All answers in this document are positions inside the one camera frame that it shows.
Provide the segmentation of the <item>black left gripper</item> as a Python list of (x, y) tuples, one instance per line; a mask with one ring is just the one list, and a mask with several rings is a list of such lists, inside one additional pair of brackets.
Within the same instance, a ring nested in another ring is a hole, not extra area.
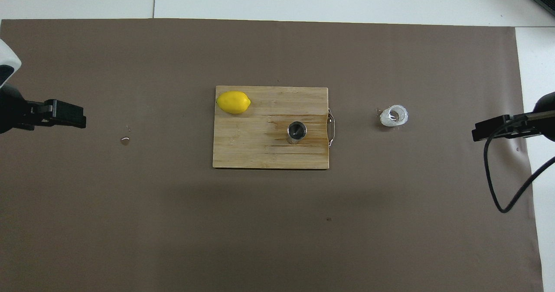
[(82, 107), (58, 99), (27, 102), (24, 112), (24, 98), (20, 91), (10, 84), (4, 84), (0, 90), (0, 133), (8, 132), (19, 124), (28, 130), (34, 130), (36, 126), (84, 129), (87, 118)]

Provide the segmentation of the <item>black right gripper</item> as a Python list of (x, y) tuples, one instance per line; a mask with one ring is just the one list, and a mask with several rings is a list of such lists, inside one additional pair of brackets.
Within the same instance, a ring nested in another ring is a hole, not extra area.
[[(555, 110), (555, 93), (551, 92), (542, 96), (535, 104), (533, 113), (554, 112)], [(526, 138), (536, 135), (536, 129), (541, 132), (545, 138), (555, 141), (555, 117), (553, 116), (536, 120), (534, 125), (531, 124), (535, 120), (536, 115), (533, 113), (523, 113), (517, 115), (504, 114), (493, 117), (489, 120), (478, 122), (472, 130), (472, 138), (474, 142), (497, 138), (515, 139)]]

